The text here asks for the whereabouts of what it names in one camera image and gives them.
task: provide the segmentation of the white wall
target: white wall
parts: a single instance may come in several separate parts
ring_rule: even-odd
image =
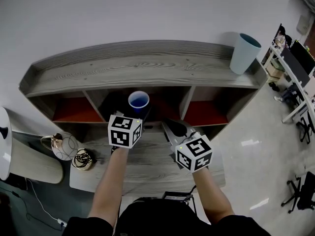
[[[307,34],[302,35],[296,30],[296,26],[300,20],[300,16],[303,15],[308,18],[310,23],[310,28],[314,22],[314,16],[304,4],[303,0],[289,0],[285,13],[282,15],[282,25],[285,28],[285,32],[289,35],[292,40],[299,39],[302,44],[304,44],[309,31]]]
[[[143,39],[234,44],[245,32],[262,59],[288,0],[0,0],[0,105],[13,128],[46,135],[57,128],[18,91],[29,65],[86,46]]]

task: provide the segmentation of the wooden tabletop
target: wooden tabletop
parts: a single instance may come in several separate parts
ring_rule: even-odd
[[[216,183],[225,186],[222,156],[212,141],[213,161],[209,166]],[[111,147],[108,144],[107,128],[94,127],[89,130],[83,147],[91,149],[97,163],[88,171],[73,166],[70,170],[70,187],[95,192],[103,176]],[[194,186],[192,174],[180,169],[171,158],[170,143],[161,128],[146,129],[135,147],[130,150],[124,180],[124,196],[160,197],[165,191],[189,192]]]

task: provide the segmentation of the black shirt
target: black shirt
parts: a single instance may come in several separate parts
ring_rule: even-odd
[[[113,227],[100,218],[70,218],[63,236],[111,236]],[[117,221],[115,235],[255,235],[269,236],[252,218],[231,215],[216,225],[201,221],[185,203],[153,199],[130,204]]]

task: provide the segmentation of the gray floor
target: gray floor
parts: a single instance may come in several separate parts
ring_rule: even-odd
[[[236,214],[253,217],[273,236],[307,236],[315,227],[315,212],[287,211],[281,207],[290,196],[286,181],[306,170],[315,171],[315,135],[311,144],[299,141],[299,130],[293,123],[282,124],[289,113],[285,104],[276,102],[277,95],[266,85],[243,112],[216,139],[225,168],[226,186],[222,189]],[[71,216],[85,217],[90,209],[92,193],[71,189],[69,165],[65,165],[65,179],[59,185],[35,183],[34,187],[44,207],[56,218],[67,221]],[[30,212],[58,228],[46,215],[33,193],[16,190],[0,182],[0,187],[13,189],[25,198]],[[25,219],[21,200],[11,197],[12,214],[19,235],[60,235],[37,221]],[[125,209],[136,197],[123,198]],[[206,221],[198,195],[197,213]]]

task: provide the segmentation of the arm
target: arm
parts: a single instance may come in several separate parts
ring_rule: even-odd
[[[94,194],[88,217],[102,218],[114,227],[122,198],[127,157],[127,148],[120,147],[113,152]]]
[[[216,224],[224,217],[234,214],[229,200],[217,186],[207,168],[192,175],[203,209],[211,224]]]

